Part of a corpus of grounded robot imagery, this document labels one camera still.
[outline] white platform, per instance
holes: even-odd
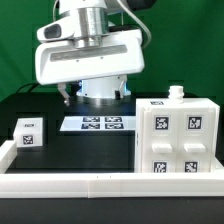
[[[1,174],[0,198],[224,196],[224,167],[212,173]]]

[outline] black cable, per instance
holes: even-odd
[[[31,87],[28,89],[27,93],[31,93],[31,92],[32,92],[35,88],[37,88],[39,85],[40,85],[39,83],[34,84],[33,86],[31,86]]]
[[[21,86],[17,91],[16,91],[16,93],[19,93],[20,92],[20,90],[22,90],[23,88],[25,88],[25,87],[27,87],[27,86],[34,86],[34,85],[36,85],[37,83],[28,83],[28,84],[25,84],[25,85],[23,85],[23,86]]]

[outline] black table surface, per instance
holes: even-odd
[[[138,97],[161,97],[146,94]],[[44,118],[44,146],[18,149],[7,173],[133,172],[134,132],[60,132],[64,116],[134,116],[135,97],[109,106],[55,93],[20,93],[0,103],[0,144],[18,118]],[[216,156],[224,160],[221,111]],[[0,223],[223,223],[224,198],[0,199]]]

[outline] white cylinder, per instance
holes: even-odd
[[[183,89],[183,86],[170,86],[169,99],[173,100],[175,103],[182,103],[184,97]]]
[[[80,8],[107,8],[104,0],[60,0],[59,14]]]

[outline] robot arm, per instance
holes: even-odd
[[[150,31],[130,8],[138,10],[150,7],[155,0],[57,2],[60,3],[61,19],[37,32],[38,40],[42,43],[35,59],[36,77],[40,84],[60,84],[62,92],[64,88],[61,86],[65,83],[126,76],[143,70],[141,30],[135,28],[110,32],[108,15],[126,11],[148,34],[149,43]],[[124,86],[124,80],[116,84],[118,89]]]

